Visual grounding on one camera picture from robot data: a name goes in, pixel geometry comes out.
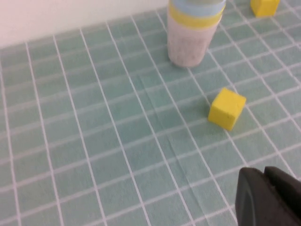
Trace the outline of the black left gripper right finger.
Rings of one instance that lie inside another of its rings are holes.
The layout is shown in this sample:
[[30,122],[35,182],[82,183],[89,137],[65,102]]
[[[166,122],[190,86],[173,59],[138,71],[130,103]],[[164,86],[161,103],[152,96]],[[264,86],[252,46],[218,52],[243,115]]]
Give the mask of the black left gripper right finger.
[[281,201],[281,206],[289,216],[285,220],[288,226],[301,225],[301,182],[283,170],[267,166],[264,175],[276,191]]

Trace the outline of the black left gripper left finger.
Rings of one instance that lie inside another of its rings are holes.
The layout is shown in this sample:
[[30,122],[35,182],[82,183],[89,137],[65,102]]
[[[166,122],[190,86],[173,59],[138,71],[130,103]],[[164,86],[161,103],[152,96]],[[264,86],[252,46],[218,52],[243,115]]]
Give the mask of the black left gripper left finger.
[[280,226],[281,210],[271,183],[255,168],[239,171],[235,208],[239,226]]

